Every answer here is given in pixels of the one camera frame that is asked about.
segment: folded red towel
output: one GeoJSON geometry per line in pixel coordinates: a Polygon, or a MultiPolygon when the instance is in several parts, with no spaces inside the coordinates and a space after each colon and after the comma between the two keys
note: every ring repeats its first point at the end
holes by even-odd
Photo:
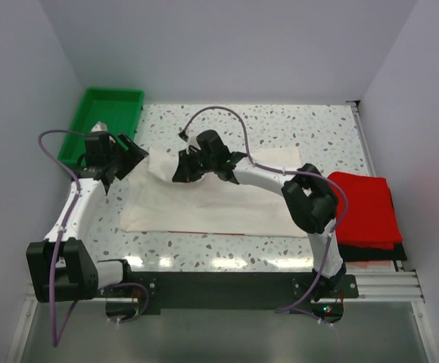
{"type": "MultiPolygon", "coordinates": [[[[336,229],[339,244],[392,250],[403,241],[386,179],[346,172],[333,172],[328,178],[344,190],[349,201],[347,215],[336,229]]],[[[339,216],[344,200],[332,189],[339,198],[339,216]]]]}

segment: white towel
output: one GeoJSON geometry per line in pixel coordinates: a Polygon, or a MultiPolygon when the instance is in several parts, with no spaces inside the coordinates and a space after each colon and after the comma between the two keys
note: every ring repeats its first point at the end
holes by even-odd
{"type": "MultiPolygon", "coordinates": [[[[259,150],[254,157],[287,169],[302,166],[295,147],[259,150]]],[[[149,157],[129,174],[123,230],[307,236],[292,221],[283,197],[221,181],[213,173],[193,183],[172,183],[177,163],[177,155],[149,149],[149,157]]]]}

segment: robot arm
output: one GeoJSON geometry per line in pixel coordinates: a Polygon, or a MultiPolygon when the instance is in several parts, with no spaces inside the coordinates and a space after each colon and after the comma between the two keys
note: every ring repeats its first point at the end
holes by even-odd
{"type": "MultiPolygon", "coordinates": [[[[96,207],[107,195],[114,178],[122,179],[148,156],[125,135],[120,135],[119,139],[126,147],[107,132],[97,131],[85,136],[86,166],[78,165],[75,170],[81,193],[63,228],[58,257],[64,259],[65,266],[56,268],[56,301],[92,299],[102,287],[129,279],[131,271],[125,259],[94,262],[83,244],[96,207]]],[[[320,270],[326,244],[331,238],[319,286],[332,289],[344,276],[345,266],[335,235],[330,235],[338,200],[327,183],[317,178],[292,177],[262,170],[253,165],[246,154],[230,152],[213,130],[201,133],[197,142],[200,148],[190,146],[179,152],[173,182],[193,182],[206,172],[215,172],[224,181],[255,185],[284,197],[295,224],[308,233],[315,271],[320,270]],[[310,194],[306,195],[304,189],[310,189],[310,194]]],[[[300,170],[320,175],[310,164],[300,170]]],[[[50,267],[57,262],[51,257],[58,233],[62,230],[61,221],[76,193],[76,184],[72,182],[63,212],[53,229],[44,241],[31,243],[26,251],[36,298],[42,303],[48,302],[50,267]]]]}
{"type": "MultiPolygon", "coordinates": [[[[205,172],[214,172],[220,179],[235,184],[254,185],[284,197],[294,223],[307,232],[313,251],[314,270],[320,270],[328,239],[327,258],[322,269],[324,282],[335,286],[345,274],[338,251],[335,223],[338,199],[326,181],[303,175],[283,175],[256,167],[244,153],[230,152],[214,130],[202,132],[196,141],[199,148],[190,146],[179,152],[179,164],[173,182],[193,182],[205,172]]],[[[299,169],[320,175],[311,164],[299,169]]]]}
{"type": "Polygon", "coordinates": [[[108,132],[97,131],[85,135],[86,166],[78,165],[75,168],[81,192],[68,216],[67,224],[63,227],[61,221],[69,213],[70,205],[78,193],[74,181],[56,224],[44,241],[31,243],[26,250],[36,298],[41,303],[49,299],[50,267],[52,263],[58,262],[51,259],[60,231],[63,234],[58,257],[65,261],[65,266],[56,268],[56,301],[92,299],[97,290],[120,283],[130,272],[126,260],[93,262],[83,244],[96,208],[107,195],[112,181],[115,177],[125,177],[148,155],[126,135],[119,135],[119,139],[126,147],[108,132]]]}

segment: purple cable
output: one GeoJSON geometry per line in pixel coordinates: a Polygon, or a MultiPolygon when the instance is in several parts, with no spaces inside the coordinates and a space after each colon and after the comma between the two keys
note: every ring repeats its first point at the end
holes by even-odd
{"type": "Polygon", "coordinates": [[[311,318],[316,319],[317,321],[320,321],[323,324],[327,324],[334,331],[335,340],[337,341],[337,344],[338,344],[338,351],[336,353],[336,358],[334,361],[337,361],[337,357],[339,356],[339,353],[340,353],[339,351],[341,349],[341,339],[339,338],[339,333],[338,333],[338,330],[335,328],[335,326],[333,324],[329,323],[328,321],[326,321],[322,318],[319,318],[313,312],[308,312],[307,310],[303,310],[303,309],[299,309],[299,308],[292,309],[292,311],[299,312],[301,314],[305,314],[307,316],[310,316],[311,318]]]}
{"type": "Polygon", "coordinates": [[[76,202],[78,201],[80,191],[82,190],[82,187],[80,185],[80,182],[78,178],[76,177],[75,173],[65,164],[63,164],[57,157],[55,157],[52,153],[50,153],[48,150],[46,150],[45,145],[43,145],[42,139],[44,136],[48,134],[54,134],[54,133],[65,133],[65,134],[74,134],[74,135],[80,135],[84,136],[81,132],[75,132],[75,131],[69,131],[69,130],[48,130],[45,132],[42,132],[38,137],[38,145],[43,151],[43,153],[46,154],[51,160],[53,160],[55,163],[57,163],[59,166],[61,166],[65,171],[70,174],[71,178],[76,184],[76,193],[73,197],[73,200],[71,201],[70,206],[68,207],[67,211],[65,212],[65,215],[63,219],[61,220],[60,227],[61,230],[58,232],[58,235],[56,237],[56,242],[54,243],[54,249],[53,249],[53,255],[51,257],[51,267],[50,267],[50,278],[49,278],[49,291],[48,291],[48,297],[50,302],[50,319],[51,319],[51,338],[53,342],[53,346],[56,347],[60,343],[61,335],[63,334],[63,331],[65,329],[65,326],[67,325],[68,319],[71,316],[71,312],[76,306],[77,301],[74,301],[70,308],[67,311],[67,314],[65,315],[65,318],[63,320],[63,324],[61,325],[60,331],[57,332],[57,324],[56,324],[56,302],[54,299],[54,277],[56,272],[56,262],[58,260],[58,251],[60,249],[60,243],[61,239],[63,238],[64,228],[67,225],[67,221],[70,218],[70,214],[73,211],[73,208],[75,207],[76,202]]]}
{"type": "MultiPolygon", "coordinates": [[[[334,226],[331,229],[331,233],[334,233],[334,231],[337,228],[337,226],[339,225],[339,223],[341,223],[342,220],[344,219],[344,217],[346,216],[347,208],[349,207],[349,203],[347,201],[347,196],[346,196],[346,194],[344,193],[344,191],[342,190],[342,188],[339,185],[337,185],[332,180],[326,178],[325,176],[322,176],[322,175],[319,175],[319,174],[315,174],[313,172],[299,172],[297,170],[281,170],[281,169],[272,168],[270,166],[265,166],[265,165],[262,165],[260,163],[255,162],[255,160],[251,156],[250,145],[248,144],[247,126],[245,125],[244,120],[241,118],[241,116],[238,115],[234,110],[232,110],[232,109],[230,109],[228,107],[224,107],[224,106],[208,106],[208,107],[202,108],[201,110],[199,110],[198,112],[196,112],[194,115],[191,116],[191,118],[189,119],[188,123],[186,123],[186,125],[184,126],[183,132],[184,133],[186,132],[186,130],[188,129],[189,125],[191,125],[193,120],[200,113],[203,113],[204,111],[207,111],[207,110],[224,110],[226,112],[230,112],[232,115],[234,115],[238,119],[238,121],[241,124],[241,128],[243,129],[244,147],[246,149],[247,158],[256,167],[258,167],[260,169],[263,169],[263,170],[266,170],[268,172],[276,172],[278,174],[283,174],[283,175],[305,175],[305,176],[311,176],[311,177],[314,177],[314,178],[321,179],[321,180],[329,183],[333,187],[335,187],[339,191],[339,193],[341,194],[342,198],[344,199],[344,210],[342,211],[341,215],[339,216],[339,218],[337,219],[336,223],[334,224],[334,226]]],[[[291,309],[295,309],[297,306],[299,306],[310,295],[310,293],[312,293],[313,289],[317,285],[317,282],[319,282],[319,279],[322,276],[322,270],[324,269],[325,263],[327,262],[328,249],[331,246],[331,240],[332,240],[332,236],[329,236],[328,239],[327,239],[327,243],[325,244],[325,252],[324,252],[324,256],[322,257],[322,261],[320,263],[319,270],[317,272],[317,275],[313,279],[313,282],[310,285],[309,289],[307,289],[305,294],[299,300],[294,302],[293,304],[291,304],[289,306],[286,306],[284,308],[277,308],[277,309],[275,309],[276,313],[283,313],[283,312],[287,312],[287,311],[289,311],[291,309]]]]}

